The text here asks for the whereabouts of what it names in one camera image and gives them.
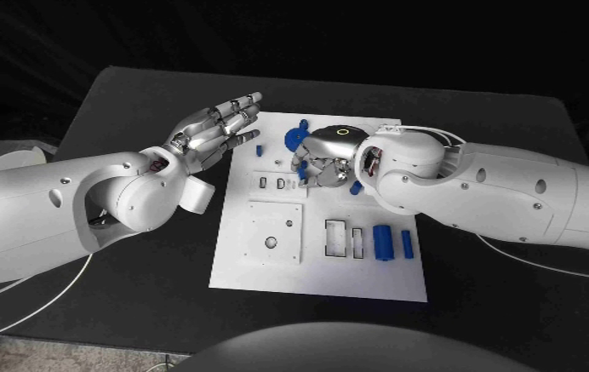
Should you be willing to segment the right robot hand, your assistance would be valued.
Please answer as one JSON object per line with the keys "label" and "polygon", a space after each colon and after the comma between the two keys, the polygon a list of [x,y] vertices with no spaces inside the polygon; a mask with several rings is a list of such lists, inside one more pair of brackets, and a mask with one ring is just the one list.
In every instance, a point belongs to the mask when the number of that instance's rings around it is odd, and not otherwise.
{"label": "right robot hand", "polygon": [[291,170],[296,172],[307,162],[320,172],[300,179],[302,188],[336,188],[346,184],[358,149],[368,138],[368,132],[349,125],[327,126],[307,135],[294,151]]}

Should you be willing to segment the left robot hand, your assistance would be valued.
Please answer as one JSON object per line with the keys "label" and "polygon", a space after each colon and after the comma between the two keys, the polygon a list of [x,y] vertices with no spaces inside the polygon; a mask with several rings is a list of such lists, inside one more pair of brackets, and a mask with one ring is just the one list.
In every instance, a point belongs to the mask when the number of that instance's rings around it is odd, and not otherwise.
{"label": "left robot hand", "polygon": [[189,174],[208,170],[227,151],[260,136],[258,129],[245,129],[258,120],[261,98],[261,93],[254,92],[202,109],[179,122],[162,147],[186,164]]}

